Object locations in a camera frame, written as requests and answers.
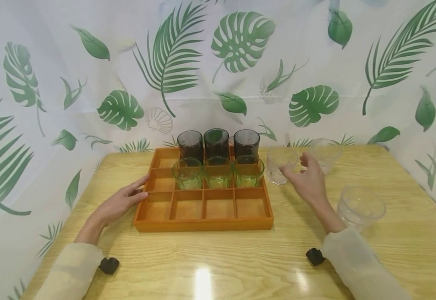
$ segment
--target person's arm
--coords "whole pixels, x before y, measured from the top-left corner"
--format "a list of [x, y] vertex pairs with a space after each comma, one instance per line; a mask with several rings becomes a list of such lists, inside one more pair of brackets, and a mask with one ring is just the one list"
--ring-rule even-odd
[[138, 189], [148, 175], [123, 187], [89, 216], [75, 238], [58, 256], [35, 300], [81, 300], [104, 258], [98, 240], [104, 228], [118, 220], [148, 193]]
[[321, 248], [356, 300], [408, 300], [410, 295], [376, 258], [366, 240], [347, 228], [326, 196], [325, 176], [318, 162], [306, 152], [300, 157], [307, 167], [296, 174], [289, 167], [280, 171], [310, 205], [327, 236]]

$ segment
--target monstera leaf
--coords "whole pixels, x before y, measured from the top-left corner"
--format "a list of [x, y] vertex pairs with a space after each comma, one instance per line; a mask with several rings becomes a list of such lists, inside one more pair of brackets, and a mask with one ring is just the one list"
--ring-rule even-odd
[[309, 87], [294, 94], [290, 102], [290, 121], [296, 127], [307, 127], [321, 120], [321, 115], [333, 113], [339, 104], [339, 95], [326, 85]]
[[44, 113], [46, 113], [46, 110], [43, 108], [43, 102], [40, 99], [38, 80], [31, 67], [30, 53], [24, 45], [13, 44], [12, 42], [6, 44], [5, 50], [3, 67], [6, 71], [6, 83], [10, 87], [16, 102], [22, 103], [24, 107], [36, 106], [38, 127], [44, 137], [45, 133], [41, 128], [38, 110]]
[[111, 92], [97, 111], [103, 121], [116, 125], [121, 130], [131, 130], [138, 125], [136, 119], [145, 115], [135, 97], [119, 90]]
[[223, 61], [211, 82], [215, 82], [222, 65], [232, 73], [254, 67], [273, 32], [275, 22], [257, 12], [234, 12], [223, 17], [211, 43], [213, 54]]

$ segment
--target black object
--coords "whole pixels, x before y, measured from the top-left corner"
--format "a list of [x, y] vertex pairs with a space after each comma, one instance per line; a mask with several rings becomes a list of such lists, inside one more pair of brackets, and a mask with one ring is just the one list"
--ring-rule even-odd
[[203, 164], [203, 136], [195, 130], [188, 130], [176, 139], [180, 148], [180, 159], [196, 158]]
[[323, 258], [321, 251], [316, 249], [315, 247], [308, 250], [308, 252], [306, 253], [306, 257], [314, 266], [321, 265], [325, 261], [325, 258]]
[[250, 129], [238, 130], [233, 136], [233, 145], [235, 149], [235, 159], [242, 155], [258, 157], [260, 135]]
[[105, 274], [113, 275], [119, 266], [120, 262], [116, 258], [103, 258], [99, 264], [99, 269]]
[[228, 154], [228, 132], [221, 128], [213, 128], [205, 132], [206, 158], [230, 158]]

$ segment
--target dark glass cup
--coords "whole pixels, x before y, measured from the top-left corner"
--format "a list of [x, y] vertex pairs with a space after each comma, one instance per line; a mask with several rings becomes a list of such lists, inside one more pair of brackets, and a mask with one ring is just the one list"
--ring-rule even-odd
[[235, 159], [242, 155], [253, 155], [258, 157], [258, 146], [260, 145], [260, 135], [251, 129], [238, 130], [233, 137], [235, 149]]
[[180, 148], [180, 159], [195, 158], [203, 164], [203, 136], [195, 130], [188, 130], [176, 139]]
[[228, 153], [228, 132], [221, 128], [213, 128], [205, 132], [206, 158], [230, 158]]

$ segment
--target green glass cup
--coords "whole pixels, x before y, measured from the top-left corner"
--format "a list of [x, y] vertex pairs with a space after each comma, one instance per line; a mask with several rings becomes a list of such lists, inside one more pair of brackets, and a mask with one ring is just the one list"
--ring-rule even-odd
[[209, 189], [228, 189], [231, 185], [231, 161], [226, 157], [211, 157], [203, 166], [206, 184]]
[[187, 157], [177, 161], [171, 173], [180, 190], [199, 190], [202, 187], [203, 166], [196, 158]]
[[265, 171], [265, 164], [253, 155], [242, 155], [233, 161], [233, 172], [238, 188], [259, 186], [263, 171]]

